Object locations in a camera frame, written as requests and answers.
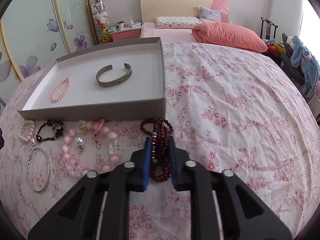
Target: pink nightstand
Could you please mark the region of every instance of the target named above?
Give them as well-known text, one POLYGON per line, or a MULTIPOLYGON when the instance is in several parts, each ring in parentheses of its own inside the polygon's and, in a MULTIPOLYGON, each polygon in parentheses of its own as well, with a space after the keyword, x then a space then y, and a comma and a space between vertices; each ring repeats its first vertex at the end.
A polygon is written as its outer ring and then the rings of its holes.
POLYGON ((125 28, 122 31, 110 33, 113 41, 122 41, 128 39, 140 38, 141 26, 135 28, 125 28))

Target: window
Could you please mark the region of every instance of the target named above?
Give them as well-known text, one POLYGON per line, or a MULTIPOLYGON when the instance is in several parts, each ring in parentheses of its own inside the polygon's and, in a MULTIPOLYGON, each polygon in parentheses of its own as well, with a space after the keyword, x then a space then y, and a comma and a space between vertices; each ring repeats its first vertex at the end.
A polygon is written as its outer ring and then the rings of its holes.
POLYGON ((299 36, 303 44, 320 61, 320 19, 308 0, 303 0, 303 17, 299 36))

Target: sliding wardrobe door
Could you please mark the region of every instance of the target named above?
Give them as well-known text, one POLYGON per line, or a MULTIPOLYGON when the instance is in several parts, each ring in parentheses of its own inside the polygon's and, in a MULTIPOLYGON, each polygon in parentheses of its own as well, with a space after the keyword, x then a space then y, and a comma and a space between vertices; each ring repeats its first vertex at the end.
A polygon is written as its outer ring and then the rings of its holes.
POLYGON ((86 0, 55 0, 54 4, 72 52, 96 45, 86 0))
POLYGON ((0 31, 0 115, 19 84, 20 79, 11 64, 0 31))
POLYGON ((1 25, 22 79, 68 53, 52 0, 12 0, 1 25))

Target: metal bolt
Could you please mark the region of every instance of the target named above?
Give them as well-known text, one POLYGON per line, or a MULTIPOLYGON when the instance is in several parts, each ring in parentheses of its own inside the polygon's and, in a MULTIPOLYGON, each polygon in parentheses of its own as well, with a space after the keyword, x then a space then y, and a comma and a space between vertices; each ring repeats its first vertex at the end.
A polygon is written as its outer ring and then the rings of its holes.
POLYGON ((232 177, 234 175, 232 170, 224 170, 222 174, 226 177, 232 177))
POLYGON ((89 179, 93 179, 93 178, 95 178, 95 177, 97 177, 98 176, 98 173, 96 172, 96 171, 88 171, 87 172, 87 177, 89 178, 89 179))
POLYGON ((196 164, 197 163, 192 160, 186 161, 186 166, 188 166, 188 167, 194 167, 194 166, 196 166, 196 164))
POLYGON ((123 164, 124 167, 126 168, 133 168, 135 166, 134 162, 125 162, 123 164))

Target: clear cylinder container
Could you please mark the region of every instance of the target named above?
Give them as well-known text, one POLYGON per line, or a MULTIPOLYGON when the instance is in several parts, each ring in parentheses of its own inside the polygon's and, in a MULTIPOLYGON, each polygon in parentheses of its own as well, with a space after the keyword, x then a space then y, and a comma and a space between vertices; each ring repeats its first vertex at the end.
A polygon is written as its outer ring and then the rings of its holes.
POLYGON ((91 14, 99 44, 111 41, 109 18, 104 0, 90 0, 91 14))

